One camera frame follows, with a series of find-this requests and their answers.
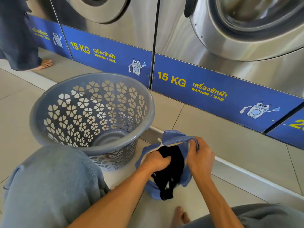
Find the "gray pants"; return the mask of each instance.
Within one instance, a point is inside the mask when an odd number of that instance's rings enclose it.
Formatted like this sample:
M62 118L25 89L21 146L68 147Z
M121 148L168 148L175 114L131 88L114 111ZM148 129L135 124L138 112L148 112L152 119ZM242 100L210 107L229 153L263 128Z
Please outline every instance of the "gray pants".
M18 71L36 68L42 62L25 15L0 1L0 59L7 59L11 68Z
M37 150L16 167L4 188L2 228L65 228L110 191L97 165L82 151L63 145ZM245 205L233 211L246 228L304 224L303 213L278 205ZM214 227L210 215L183 226L201 227Z

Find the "blue label panel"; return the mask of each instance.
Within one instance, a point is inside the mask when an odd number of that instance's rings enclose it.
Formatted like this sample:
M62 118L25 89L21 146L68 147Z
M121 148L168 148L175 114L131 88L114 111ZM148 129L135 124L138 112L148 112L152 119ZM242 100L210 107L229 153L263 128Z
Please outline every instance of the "blue label panel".
M259 132L304 101L158 54L152 90Z
M267 135L304 149L304 108L269 131Z
M149 87L152 52L68 26L62 29L75 61L133 77Z
M72 59L58 23L29 15L28 26L38 46Z

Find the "laundry basket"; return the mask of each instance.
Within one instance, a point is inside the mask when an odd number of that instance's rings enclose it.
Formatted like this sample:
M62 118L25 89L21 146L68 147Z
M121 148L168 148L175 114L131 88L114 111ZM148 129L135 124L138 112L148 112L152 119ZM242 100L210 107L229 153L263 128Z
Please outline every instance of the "laundry basket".
M105 171L126 165L154 118L154 101L139 81L89 73L60 82L34 104L30 128L43 146L77 147Z

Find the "hand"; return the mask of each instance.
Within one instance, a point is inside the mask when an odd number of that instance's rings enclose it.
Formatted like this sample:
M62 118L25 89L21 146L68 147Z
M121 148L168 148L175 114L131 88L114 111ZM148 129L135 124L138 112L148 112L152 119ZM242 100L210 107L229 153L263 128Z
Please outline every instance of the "hand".
M147 154L145 160L141 165L145 166L153 173L163 170L170 164L170 162L171 157L163 158L163 156L158 151L153 151Z
M214 162L214 153L211 148L203 140L203 138L195 137L199 144L199 150L196 152L196 143L190 140L190 148L188 152L188 166L195 178L198 177L211 177L211 170Z

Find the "person's left hand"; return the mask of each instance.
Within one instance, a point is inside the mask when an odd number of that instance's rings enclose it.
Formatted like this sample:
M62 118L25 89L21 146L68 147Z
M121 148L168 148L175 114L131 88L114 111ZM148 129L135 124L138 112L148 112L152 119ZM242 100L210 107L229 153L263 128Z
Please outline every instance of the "person's left hand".
M147 154L142 165L146 166L151 172L157 172L166 168L171 162L171 157L165 157L158 152L153 151Z

